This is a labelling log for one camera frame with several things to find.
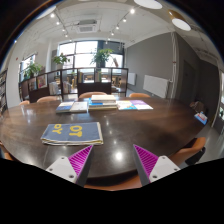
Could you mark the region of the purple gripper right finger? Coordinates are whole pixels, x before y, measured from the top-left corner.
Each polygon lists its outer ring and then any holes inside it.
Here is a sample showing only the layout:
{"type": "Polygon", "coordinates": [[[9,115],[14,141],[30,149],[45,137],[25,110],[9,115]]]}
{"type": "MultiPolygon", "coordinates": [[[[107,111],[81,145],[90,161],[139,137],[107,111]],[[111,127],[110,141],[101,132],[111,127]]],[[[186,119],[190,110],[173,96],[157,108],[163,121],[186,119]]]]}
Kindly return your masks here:
{"type": "Polygon", "coordinates": [[[133,145],[133,153],[138,175],[143,186],[180,170],[167,156],[156,156],[138,145],[133,145]]]}

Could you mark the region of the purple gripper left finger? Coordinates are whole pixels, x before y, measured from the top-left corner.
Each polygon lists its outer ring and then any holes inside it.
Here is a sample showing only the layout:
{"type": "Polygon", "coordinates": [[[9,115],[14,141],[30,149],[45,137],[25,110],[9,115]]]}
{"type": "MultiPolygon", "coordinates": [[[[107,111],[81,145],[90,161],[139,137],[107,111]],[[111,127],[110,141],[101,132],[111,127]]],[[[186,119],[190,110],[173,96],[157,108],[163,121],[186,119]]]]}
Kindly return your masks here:
{"type": "Polygon", "coordinates": [[[69,157],[61,156],[47,171],[83,187],[89,173],[93,146],[87,146],[69,157]]]}

